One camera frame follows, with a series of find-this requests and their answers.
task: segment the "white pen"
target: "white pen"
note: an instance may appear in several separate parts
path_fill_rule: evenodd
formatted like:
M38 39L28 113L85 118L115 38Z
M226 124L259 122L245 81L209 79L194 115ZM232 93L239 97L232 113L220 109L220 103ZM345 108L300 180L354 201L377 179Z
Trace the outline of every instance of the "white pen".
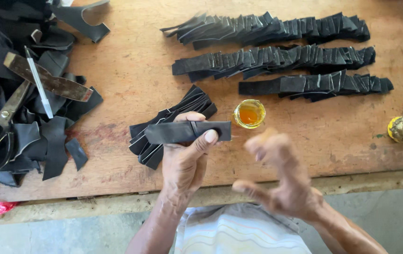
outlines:
M40 93L41 97L41 103L43 103L43 107L45 108L46 115L48 115L48 118L51 119L54 116L52 115L52 109L51 106L49 105L49 101L46 98L45 90L43 89L43 85L41 84L40 77L38 76L38 72L36 71L35 68L35 63L29 53L28 47L24 46L24 50L26 51L26 59L29 63L29 66L31 68L31 72L33 75L33 79L35 80L35 84L38 88L38 92Z

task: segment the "wooden table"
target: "wooden table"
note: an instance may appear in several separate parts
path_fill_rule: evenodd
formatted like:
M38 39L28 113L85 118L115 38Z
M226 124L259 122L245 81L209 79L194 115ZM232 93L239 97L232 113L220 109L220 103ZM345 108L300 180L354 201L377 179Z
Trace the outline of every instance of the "wooden table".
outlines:
M74 5L91 3L76 1ZM159 28L180 24L195 12L261 15L267 10L281 20L325 17L343 11L366 20L371 40L365 43L337 40L323 47L375 45L376 63L352 73L388 77L395 89L388 95L340 96L317 103L290 101L276 95L256 96L266 107L265 124L255 130L233 128L233 140L210 154L203 185L231 184L236 179L276 180L272 168L255 163L242 145L266 127L289 133L303 154L313 177L403 170L403 144L386 134L388 122L403 114L403 0L292 0L292 1L165 1L112 0L105 24L111 32L98 44L80 38L71 53L69 71L87 77L104 102L81 119L68 137L76 137L89 156L76 172L70 159L61 176L41 181L27 174L20 188L0 185L0 201L131 193L158 190L161 168L150 170L128 150L128 126L143 123L179 102L192 85L186 75L172 76L171 64L180 58L207 52L233 52L238 45L194 51L165 38ZM277 78L259 76L252 80ZM197 82L216 103L213 121L229 120L234 107L248 97L238 95L241 75Z

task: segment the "glue jar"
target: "glue jar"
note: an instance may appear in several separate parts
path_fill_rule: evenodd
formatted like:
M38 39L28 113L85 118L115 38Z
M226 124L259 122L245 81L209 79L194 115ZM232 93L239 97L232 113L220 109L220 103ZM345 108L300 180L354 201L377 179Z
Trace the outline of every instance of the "glue jar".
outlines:
M246 129L254 129L264 121L266 110L264 105L254 99L248 99L239 103L234 109L232 118L239 126Z

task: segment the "scissors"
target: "scissors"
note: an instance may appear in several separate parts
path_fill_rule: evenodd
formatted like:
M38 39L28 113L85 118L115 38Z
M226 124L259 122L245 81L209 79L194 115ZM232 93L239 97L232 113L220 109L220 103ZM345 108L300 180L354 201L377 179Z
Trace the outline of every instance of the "scissors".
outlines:
M11 120L18 110L19 106L21 105L22 101L24 100L24 97L29 90L29 86L30 82L25 80L20 86L18 86L18 88L15 90L15 92L8 99L8 101L5 103L4 107L2 107L0 111L0 126L2 127L2 131L0 134L0 143L2 143L4 140L6 140L7 142L7 153L5 157L1 160L0 170L9 162L12 156L15 144L15 136L12 131Z

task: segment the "gray floor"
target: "gray floor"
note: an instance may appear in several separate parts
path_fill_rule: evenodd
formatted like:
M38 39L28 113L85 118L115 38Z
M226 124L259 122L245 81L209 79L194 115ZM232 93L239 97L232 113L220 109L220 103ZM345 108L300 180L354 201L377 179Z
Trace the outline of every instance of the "gray floor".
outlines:
M403 253L403 190L325 197L363 227L390 254ZM124 253L149 212L0 226L0 253ZM317 232L299 222L314 254L330 253Z

